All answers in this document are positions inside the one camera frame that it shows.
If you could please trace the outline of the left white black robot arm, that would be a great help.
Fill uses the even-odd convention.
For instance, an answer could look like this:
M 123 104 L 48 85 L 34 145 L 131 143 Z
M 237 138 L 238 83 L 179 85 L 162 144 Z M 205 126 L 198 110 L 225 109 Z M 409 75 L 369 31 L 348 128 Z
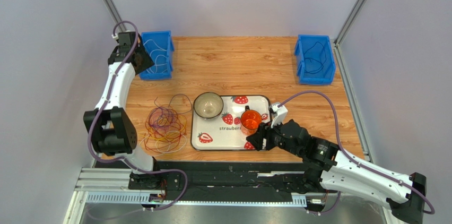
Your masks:
M 160 189 L 164 179 L 154 157 L 138 147 L 138 134 L 125 105 L 133 78 L 154 62 L 134 31 L 113 34 L 117 46 L 108 58 L 108 78 L 94 110 L 86 111 L 83 122 L 88 132 L 88 149 L 102 163 L 121 161 L 132 170 L 130 189 Z

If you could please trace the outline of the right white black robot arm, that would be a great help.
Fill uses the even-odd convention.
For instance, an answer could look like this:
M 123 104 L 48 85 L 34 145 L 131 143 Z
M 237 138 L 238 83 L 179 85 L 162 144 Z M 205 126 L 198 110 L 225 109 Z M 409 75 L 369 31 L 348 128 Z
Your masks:
M 310 135 L 294 120 L 275 126 L 261 123 L 246 140 L 257 151 L 278 147 L 302 159 L 305 171 L 302 178 L 289 182 L 292 192 L 342 192 L 377 203 L 400 221 L 423 221 L 427 179 L 422 174 L 404 175 L 378 167 L 336 143 Z

